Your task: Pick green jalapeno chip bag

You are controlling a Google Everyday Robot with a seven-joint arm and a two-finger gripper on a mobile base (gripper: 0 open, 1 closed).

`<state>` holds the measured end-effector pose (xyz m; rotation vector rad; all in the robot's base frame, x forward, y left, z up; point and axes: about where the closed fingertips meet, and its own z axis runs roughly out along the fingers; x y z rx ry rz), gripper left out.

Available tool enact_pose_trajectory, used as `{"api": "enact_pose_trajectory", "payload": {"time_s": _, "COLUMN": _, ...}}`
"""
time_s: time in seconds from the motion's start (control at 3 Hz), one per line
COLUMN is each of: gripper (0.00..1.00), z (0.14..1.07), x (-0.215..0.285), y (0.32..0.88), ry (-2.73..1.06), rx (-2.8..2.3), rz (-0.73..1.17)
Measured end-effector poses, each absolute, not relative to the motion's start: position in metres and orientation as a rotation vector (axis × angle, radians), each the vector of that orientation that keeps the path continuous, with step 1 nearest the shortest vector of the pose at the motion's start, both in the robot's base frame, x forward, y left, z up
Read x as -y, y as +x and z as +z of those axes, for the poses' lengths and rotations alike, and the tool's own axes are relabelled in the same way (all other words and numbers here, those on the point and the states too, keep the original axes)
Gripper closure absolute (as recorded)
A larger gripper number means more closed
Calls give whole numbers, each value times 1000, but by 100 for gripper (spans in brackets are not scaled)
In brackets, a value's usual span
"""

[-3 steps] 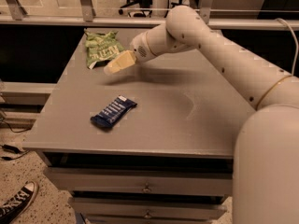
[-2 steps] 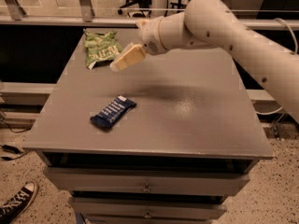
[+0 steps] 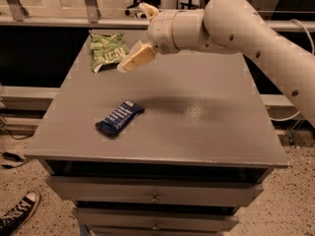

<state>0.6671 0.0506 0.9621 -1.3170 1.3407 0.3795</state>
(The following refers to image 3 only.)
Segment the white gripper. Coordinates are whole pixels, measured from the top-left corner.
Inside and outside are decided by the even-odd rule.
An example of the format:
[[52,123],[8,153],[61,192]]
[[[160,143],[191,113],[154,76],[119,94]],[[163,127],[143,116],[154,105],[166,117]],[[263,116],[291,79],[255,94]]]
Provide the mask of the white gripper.
[[157,54],[176,54],[179,52],[173,40],[172,25],[177,14],[174,10],[159,12],[158,8],[148,3],[140,3],[140,9],[150,22],[147,36],[149,42],[139,40],[118,64],[120,73],[131,72],[151,61]]

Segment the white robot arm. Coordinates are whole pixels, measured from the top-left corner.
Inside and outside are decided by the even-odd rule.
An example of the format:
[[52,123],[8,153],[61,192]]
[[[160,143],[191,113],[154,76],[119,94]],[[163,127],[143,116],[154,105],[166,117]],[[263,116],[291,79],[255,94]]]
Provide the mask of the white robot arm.
[[148,41],[139,41],[118,65],[122,73],[182,50],[249,58],[315,126],[315,56],[276,33],[246,0],[210,0],[204,9],[159,11],[140,5],[149,18]]

